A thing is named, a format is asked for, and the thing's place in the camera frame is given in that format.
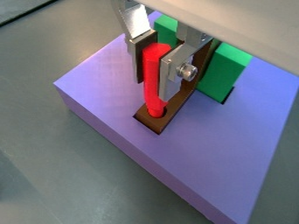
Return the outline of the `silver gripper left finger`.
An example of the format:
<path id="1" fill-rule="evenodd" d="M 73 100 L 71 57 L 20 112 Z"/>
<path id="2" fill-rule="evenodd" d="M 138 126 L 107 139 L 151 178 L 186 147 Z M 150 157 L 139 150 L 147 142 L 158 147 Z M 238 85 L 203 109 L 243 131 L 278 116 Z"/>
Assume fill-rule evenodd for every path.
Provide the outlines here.
<path id="1" fill-rule="evenodd" d="M 125 34 L 127 52 L 132 58 L 135 82 L 144 81 L 143 50 L 158 42 L 158 32 L 151 28 L 146 6 L 133 0 L 109 0 Z"/>

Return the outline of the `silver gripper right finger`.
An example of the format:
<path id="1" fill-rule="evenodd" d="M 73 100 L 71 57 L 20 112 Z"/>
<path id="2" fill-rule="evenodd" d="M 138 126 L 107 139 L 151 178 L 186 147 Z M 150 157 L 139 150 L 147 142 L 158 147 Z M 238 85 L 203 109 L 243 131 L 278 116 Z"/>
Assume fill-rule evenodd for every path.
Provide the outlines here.
<path id="1" fill-rule="evenodd" d="M 168 102 L 180 91 L 182 81 L 191 81 L 198 67 L 192 55 L 210 43 L 212 36 L 187 24 L 178 24 L 176 38 L 183 41 L 162 58 L 159 70 L 159 98 Z"/>

